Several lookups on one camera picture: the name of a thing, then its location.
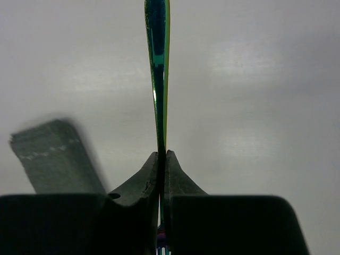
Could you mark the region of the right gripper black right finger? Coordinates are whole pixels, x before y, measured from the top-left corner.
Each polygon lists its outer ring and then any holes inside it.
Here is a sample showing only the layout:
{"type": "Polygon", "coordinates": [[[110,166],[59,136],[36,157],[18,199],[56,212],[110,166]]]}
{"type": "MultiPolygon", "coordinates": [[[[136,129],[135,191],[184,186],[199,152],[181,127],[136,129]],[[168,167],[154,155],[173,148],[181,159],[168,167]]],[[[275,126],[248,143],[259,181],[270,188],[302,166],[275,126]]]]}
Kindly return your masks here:
{"type": "Polygon", "coordinates": [[[162,224],[171,254],[204,254],[207,250],[203,203],[210,196],[182,169],[174,151],[166,153],[163,167],[162,224]]]}

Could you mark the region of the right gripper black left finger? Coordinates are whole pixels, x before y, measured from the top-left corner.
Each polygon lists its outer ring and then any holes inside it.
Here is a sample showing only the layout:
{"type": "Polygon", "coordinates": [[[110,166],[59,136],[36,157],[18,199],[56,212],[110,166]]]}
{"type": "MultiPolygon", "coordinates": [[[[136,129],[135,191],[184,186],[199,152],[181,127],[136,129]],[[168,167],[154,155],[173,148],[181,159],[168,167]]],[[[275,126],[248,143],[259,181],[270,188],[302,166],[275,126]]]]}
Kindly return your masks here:
{"type": "Polygon", "coordinates": [[[158,153],[153,152],[141,169],[109,193],[119,194],[114,234],[130,254],[156,254],[159,191],[158,153]]]}

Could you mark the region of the dark grey cloth napkin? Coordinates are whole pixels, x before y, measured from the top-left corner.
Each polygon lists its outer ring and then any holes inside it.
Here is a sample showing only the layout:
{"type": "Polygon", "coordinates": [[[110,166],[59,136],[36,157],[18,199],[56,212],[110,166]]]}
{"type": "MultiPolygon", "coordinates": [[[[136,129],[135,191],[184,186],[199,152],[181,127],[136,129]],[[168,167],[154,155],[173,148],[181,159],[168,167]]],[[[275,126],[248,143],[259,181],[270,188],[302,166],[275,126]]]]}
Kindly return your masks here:
{"type": "Polygon", "coordinates": [[[106,192],[68,121],[52,120],[13,133],[10,147],[37,194],[106,192]]]}

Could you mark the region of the silver metal fork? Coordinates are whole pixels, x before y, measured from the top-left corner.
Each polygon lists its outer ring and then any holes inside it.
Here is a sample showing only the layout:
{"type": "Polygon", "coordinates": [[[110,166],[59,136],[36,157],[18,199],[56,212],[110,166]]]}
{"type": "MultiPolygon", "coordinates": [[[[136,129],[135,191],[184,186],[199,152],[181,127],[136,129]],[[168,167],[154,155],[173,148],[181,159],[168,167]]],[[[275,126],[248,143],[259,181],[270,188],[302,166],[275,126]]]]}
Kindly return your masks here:
{"type": "Polygon", "coordinates": [[[157,230],[157,253],[170,254],[165,232],[164,181],[167,132],[167,91],[169,68],[169,1],[145,1],[144,14],[149,51],[152,96],[157,133],[160,225],[157,230]]]}

